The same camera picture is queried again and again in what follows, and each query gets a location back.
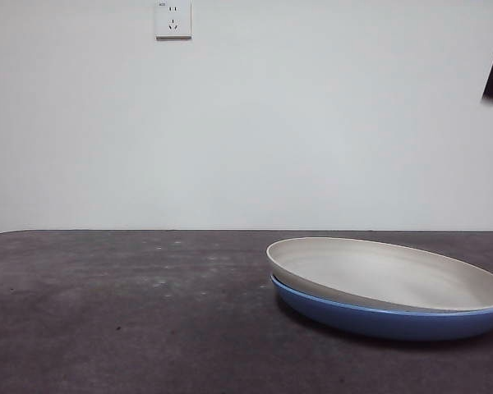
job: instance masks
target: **wall socket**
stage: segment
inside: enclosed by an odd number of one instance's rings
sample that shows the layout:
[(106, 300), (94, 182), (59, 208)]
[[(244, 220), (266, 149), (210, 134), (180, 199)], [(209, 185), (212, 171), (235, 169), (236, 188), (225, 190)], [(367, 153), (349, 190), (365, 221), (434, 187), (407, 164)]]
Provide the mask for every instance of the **wall socket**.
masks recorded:
[(155, 38), (191, 38), (191, 0), (158, 0), (155, 3)]

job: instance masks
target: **outlet faceplate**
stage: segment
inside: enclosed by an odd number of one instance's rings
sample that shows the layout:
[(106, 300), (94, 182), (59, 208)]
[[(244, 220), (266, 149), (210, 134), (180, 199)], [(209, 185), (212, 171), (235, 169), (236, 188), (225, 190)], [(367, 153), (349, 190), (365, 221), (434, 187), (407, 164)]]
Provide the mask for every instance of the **outlet faceplate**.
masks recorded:
[(158, 0), (155, 4), (155, 38), (191, 37), (191, 0)]

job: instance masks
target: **wall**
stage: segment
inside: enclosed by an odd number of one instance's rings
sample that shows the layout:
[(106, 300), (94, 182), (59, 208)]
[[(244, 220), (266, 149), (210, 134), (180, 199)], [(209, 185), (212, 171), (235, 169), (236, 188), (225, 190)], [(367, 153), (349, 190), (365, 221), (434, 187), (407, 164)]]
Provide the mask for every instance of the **wall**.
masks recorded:
[(0, 0), (0, 231), (493, 230), (493, 1)]

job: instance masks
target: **inner plate surface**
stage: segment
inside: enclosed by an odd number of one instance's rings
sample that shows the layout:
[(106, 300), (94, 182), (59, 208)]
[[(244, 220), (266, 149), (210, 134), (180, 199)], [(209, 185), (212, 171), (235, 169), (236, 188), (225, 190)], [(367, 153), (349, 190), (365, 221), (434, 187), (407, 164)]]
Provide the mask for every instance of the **inner plate surface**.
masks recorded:
[(493, 274), (424, 250), (345, 238), (295, 238), (267, 249), (291, 288), (349, 303), (401, 310), (493, 307)]

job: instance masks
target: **stacked plates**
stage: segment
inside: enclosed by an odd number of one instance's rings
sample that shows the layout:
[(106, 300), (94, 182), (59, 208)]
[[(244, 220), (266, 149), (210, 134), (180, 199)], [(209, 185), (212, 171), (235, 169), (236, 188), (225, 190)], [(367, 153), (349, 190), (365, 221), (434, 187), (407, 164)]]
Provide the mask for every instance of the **stacked plates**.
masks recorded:
[(295, 238), (267, 249), (285, 302), (319, 322), (373, 337), (437, 341), (493, 328), (493, 274), (379, 242)]

